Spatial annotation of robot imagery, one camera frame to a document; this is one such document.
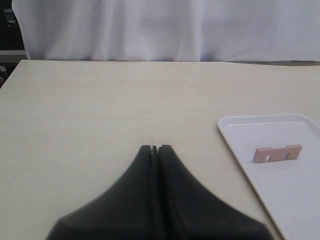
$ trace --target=small wooden piece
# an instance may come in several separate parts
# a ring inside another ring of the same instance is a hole
[[[256,164],[265,163],[265,162],[275,162],[283,160],[293,160],[297,159],[302,145],[287,145],[286,147],[272,148],[264,147],[257,148],[253,156],[253,162]]]

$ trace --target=plastic tray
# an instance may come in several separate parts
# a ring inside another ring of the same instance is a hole
[[[298,114],[223,117],[218,128],[287,240],[320,239],[320,129]],[[295,160],[254,163],[257,148],[301,144]]]

